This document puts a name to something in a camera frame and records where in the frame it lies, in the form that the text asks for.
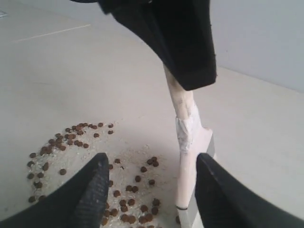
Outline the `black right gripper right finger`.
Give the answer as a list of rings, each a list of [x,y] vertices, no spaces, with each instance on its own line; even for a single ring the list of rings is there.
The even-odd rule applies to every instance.
[[[205,228],[302,228],[304,221],[255,194],[209,154],[196,161],[195,199]]]

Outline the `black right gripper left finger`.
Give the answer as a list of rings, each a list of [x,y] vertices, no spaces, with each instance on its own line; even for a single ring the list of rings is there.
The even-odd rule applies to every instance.
[[[109,161],[96,154],[77,174],[35,205],[5,219],[2,228],[98,228],[109,191]]]

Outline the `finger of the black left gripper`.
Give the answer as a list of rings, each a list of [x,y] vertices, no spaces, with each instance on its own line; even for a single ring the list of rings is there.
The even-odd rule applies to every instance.
[[[209,0],[100,0],[105,14],[142,39],[186,91],[216,82]]]

